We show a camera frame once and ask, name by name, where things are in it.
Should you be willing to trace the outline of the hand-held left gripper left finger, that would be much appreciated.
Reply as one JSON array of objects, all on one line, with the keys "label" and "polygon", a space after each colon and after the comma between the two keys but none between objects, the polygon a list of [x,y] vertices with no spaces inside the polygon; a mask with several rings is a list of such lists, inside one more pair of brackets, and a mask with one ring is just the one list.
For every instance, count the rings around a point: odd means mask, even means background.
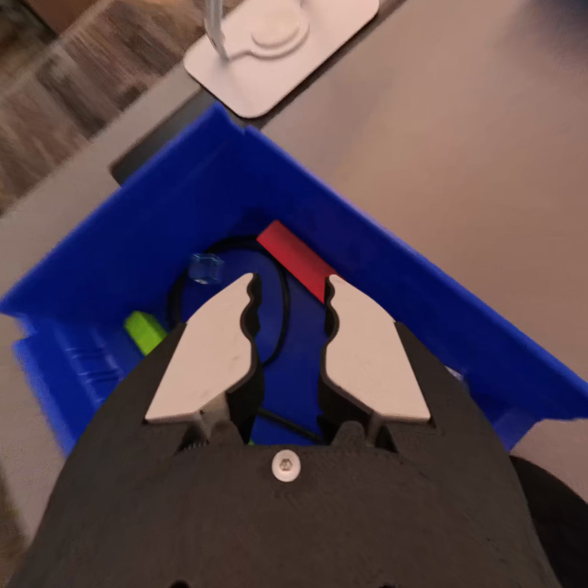
[{"label": "hand-held left gripper left finger", "polygon": [[218,423],[232,422],[249,441],[265,390],[255,342],[261,301],[260,275],[246,273],[187,320],[146,423],[189,423],[204,441]]}]

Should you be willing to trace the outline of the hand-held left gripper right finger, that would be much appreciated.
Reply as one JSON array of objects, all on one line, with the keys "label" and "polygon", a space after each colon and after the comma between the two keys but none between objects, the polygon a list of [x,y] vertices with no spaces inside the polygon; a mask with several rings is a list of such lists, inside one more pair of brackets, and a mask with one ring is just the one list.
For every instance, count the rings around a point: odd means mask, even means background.
[{"label": "hand-held left gripper right finger", "polygon": [[334,437],[344,422],[357,422],[374,443],[387,423],[429,423],[430,409],[392,315],[339,275],[325,279],[325,312],[318,381],[324,433]]}]

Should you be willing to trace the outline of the red rectangular block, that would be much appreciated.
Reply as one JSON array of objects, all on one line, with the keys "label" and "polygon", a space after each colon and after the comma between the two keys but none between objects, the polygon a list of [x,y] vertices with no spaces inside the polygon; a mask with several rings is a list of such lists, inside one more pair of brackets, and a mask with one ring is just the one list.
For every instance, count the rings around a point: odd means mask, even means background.
[{"label": "red rectangular block", "polygon": [[273,221],[255,241],[321,303],[325,302],[327,277],[337,272],[284,224]]}]

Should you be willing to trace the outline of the blue plastic bin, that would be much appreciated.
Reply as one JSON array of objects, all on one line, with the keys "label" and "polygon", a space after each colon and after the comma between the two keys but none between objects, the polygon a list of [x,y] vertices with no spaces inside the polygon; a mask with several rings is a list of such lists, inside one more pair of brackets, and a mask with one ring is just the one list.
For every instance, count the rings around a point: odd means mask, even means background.
[{"label": "blue plastic bin", "polygon": [[142,360],[125,319],[165,321],[191,254],[274,220],[463,375],[507,450],[543,419],[587,417],[586,381],[216,104],[1,299],[26,334],[14,353],[65,456]]}]

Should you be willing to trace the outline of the lime green plastic piece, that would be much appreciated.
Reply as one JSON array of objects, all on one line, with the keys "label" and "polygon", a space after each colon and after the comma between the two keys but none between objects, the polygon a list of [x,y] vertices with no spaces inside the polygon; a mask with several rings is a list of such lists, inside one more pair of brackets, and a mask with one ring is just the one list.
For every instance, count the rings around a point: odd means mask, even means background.
[{"label": "lime green plastic piece", "polygon": [[158,319],[150,313],[133,311],[123,326],[143,357],[148,356],[168,335]]}]

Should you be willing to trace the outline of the white tablet stand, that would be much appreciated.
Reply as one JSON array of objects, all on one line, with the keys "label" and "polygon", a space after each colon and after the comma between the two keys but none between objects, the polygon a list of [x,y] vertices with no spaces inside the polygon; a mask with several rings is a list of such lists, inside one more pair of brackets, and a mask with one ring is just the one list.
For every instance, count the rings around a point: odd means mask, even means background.
[{"label": "white tablet stand", "polygon": [[379,1],[204,2],[205,34],[183,67],[243,119],[272,110],[377,16]]}]

